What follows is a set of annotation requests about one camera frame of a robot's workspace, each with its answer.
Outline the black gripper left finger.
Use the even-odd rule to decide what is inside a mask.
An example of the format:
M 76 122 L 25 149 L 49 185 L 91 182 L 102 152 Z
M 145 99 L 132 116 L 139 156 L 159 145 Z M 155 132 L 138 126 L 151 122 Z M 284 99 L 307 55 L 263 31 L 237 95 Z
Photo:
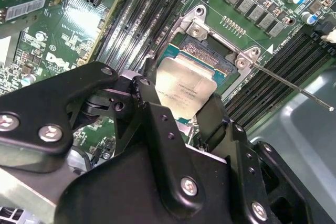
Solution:
M 1 165 L 50 173 L 65 162 L 73 133 L 94 117 L 85 101 L 98 92 L 124 103 L 111 115 L 127 122 L 122 142 L 148 148 L 156 189 L 168 210 L 199 210 L 205 201 L 188 150 L 169 108 L 161 105 L 154 84 L 137 76 L 114 89 L 117 73 L 93 62 L 1 96 Z

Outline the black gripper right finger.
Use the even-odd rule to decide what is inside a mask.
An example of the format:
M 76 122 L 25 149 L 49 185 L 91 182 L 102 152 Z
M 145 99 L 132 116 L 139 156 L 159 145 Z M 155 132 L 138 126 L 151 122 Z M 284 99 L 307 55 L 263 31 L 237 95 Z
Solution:
M 269 144 L 248 141 L 212 94 L 196 115 L 202 143 L 229 166 L 230 203 L 236 223 L 313 223 L 305 186 Z

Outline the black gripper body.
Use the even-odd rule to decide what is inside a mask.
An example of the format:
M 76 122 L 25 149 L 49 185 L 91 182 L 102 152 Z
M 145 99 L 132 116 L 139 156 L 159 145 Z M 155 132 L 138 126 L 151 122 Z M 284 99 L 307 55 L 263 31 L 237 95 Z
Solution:
M 206 193 L 201 211 L 185 223 L 233 223 L 228 165 L 188 148 Z M 138 145 L 75 179 L 60 197 L 57 223 L 180 223 L 164 208 L 148 151 Z

